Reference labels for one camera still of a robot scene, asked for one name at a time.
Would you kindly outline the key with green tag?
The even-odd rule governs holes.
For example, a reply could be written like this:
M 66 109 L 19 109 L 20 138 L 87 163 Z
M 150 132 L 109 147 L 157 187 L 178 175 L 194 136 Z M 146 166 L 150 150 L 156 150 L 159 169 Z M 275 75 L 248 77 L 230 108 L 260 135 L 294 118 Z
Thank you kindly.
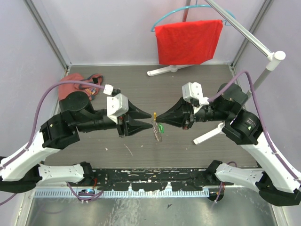
M 162 124 L 158 124 L 158 130 L 159 130 L 159 132 L 162 134 L 162 133 L 164 133 L 164 127 L 163 127 L 163 125 Z

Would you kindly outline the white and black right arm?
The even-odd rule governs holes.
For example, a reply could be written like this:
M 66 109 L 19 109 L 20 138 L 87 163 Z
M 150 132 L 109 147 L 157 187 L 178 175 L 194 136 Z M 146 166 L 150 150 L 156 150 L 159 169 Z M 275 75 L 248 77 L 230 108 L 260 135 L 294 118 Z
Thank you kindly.
M 245 110 L 248 95 L 236 84 L 222 84 L 217 97 L 204 97 L 201 84 L 189 82 L 182 97 L 156 122 L 189 129 L 196 122 L 217 121 L 218 126 L 196 138 L 194 144 L 224 134 L 245 149 L 261 170 L 242 169 L 214 160 L 205 170 L 205 181 L 215 186 L 228 182 L 252 189 L 275 206 L 296 206 L 301 202 L 300 172 L 274 147 L 258 116 Z

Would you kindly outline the large keyring with yellow grip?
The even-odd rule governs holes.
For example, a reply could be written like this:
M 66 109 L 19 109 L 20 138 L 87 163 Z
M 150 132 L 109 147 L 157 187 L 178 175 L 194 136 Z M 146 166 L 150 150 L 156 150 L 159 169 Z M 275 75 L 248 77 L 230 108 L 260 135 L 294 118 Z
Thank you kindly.
M 154 119 L 152 120 L 152 123 L 153 123 L 153 133 L 154 133 L 155 139 L 158 142 L 162 142 L 162 134 L 158 130 L 158 124 L 159 123 L 156 121 L 156 118 L 157 118 L 157 114 L 156 114 L 156 112 L 154 112 Z

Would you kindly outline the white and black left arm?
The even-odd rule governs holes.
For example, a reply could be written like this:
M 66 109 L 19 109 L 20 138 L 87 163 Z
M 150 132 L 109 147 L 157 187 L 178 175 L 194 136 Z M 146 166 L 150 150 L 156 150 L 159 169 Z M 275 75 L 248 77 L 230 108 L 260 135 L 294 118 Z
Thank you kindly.
M 141 121 L 152 115 L 117 93 L 107 97 L 107 107 L 95 110 L 87 94 L 70 93 L 59 102 L 60 113 L 41 125 L 33 139 L 9 157 L 0 159 L 1 191 L 19 194 L 36 186 L 74 183 L 90 186 L 95 174 L 88 162 L 71 166 L 47 166 L 42 162 L 80 140 L 79 133 L 116 129 L 119 137 L 132 136 L 152 125 Z

